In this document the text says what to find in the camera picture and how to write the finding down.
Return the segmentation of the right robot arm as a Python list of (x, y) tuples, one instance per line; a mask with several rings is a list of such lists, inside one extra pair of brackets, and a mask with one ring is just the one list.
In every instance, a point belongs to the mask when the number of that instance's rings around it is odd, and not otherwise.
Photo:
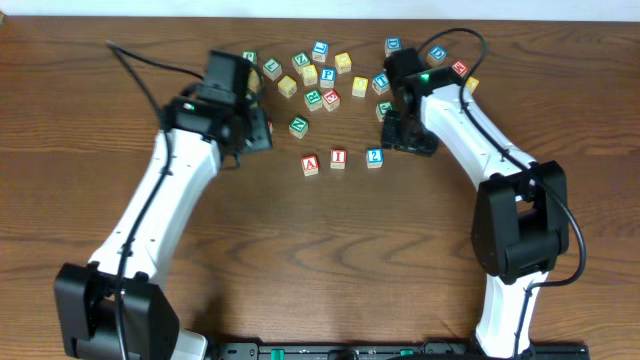
[(431, 156), (444, 144), (477, 191), (471, 243), (487, 274), (474, 334), (479, 352), (500, 359), (529, 353), (538, 286), (569, 245), (563, 169), (510, 142), (452, 67), (427, 68), (406, 48), (389, 55), (384, 69), (394, 107), (384, 116), (382, 147)]

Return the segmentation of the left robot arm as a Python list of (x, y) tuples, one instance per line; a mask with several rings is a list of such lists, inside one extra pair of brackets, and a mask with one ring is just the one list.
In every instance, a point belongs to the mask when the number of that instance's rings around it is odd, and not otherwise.
[(163, 292), (170, 264), (202, 193), (226, 157), (272, 147), (260, 105), (263, 77), (245, 57), (211, 51), (204, 74), (160, 106), (111, 51), (149, 101), (159, 131), (126, 210), (87, 264), (64, 264), (54, 281), (63, 348), (76, 359), (208, 359), (209, 339), (184, 329)]

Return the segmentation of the red I block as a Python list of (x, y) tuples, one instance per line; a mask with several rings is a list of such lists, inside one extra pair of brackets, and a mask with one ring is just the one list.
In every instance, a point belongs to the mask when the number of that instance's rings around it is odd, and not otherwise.
[(332, 169), (344, 169), (347, 161), (347, 151), (344, 149), (331, 150), (330, 167)]

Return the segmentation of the blue 2 block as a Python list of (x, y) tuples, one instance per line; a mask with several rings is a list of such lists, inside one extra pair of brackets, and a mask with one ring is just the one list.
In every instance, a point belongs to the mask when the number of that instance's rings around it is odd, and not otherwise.
[(380, 168), (384, 163), (381, 148), (370, 148), (366, 151), (366, 165), (368, 168)]

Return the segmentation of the red A block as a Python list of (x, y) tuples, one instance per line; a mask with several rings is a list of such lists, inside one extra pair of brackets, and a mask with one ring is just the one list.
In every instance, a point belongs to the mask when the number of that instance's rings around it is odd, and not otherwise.
[(305, 176), (316, 175), (319, 172), (319, 163), (316, 155), (310, 155), (301, 159), (301, 166)]

